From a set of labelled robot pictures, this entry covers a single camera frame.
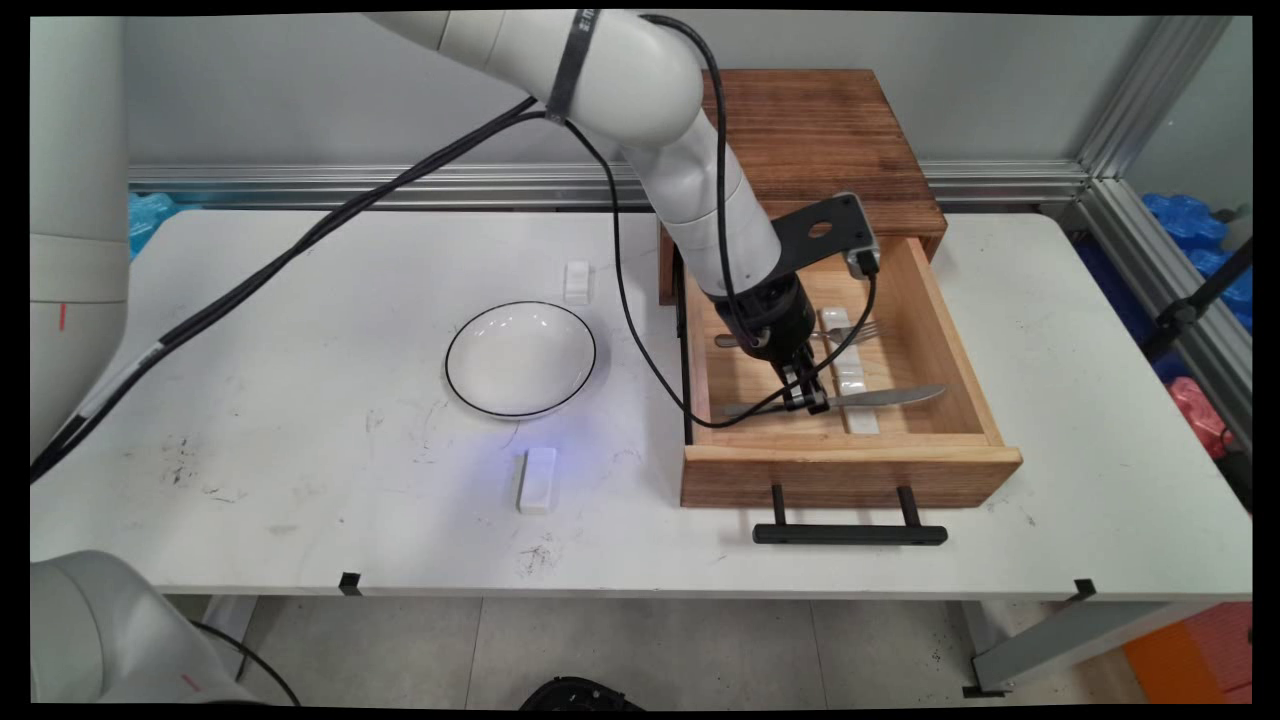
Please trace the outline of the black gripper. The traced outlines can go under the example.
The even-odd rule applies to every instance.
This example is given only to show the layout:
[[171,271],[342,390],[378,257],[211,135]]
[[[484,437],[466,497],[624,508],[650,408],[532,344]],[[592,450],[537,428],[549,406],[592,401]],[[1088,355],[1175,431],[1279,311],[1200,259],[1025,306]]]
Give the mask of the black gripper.
[[735,347],[776,365],[785,388],[780,401],[786,411],[829,410],[810,346],[817,314],[797,274],[780,275],[736,293],[735,299],[712,296],[710,301]]

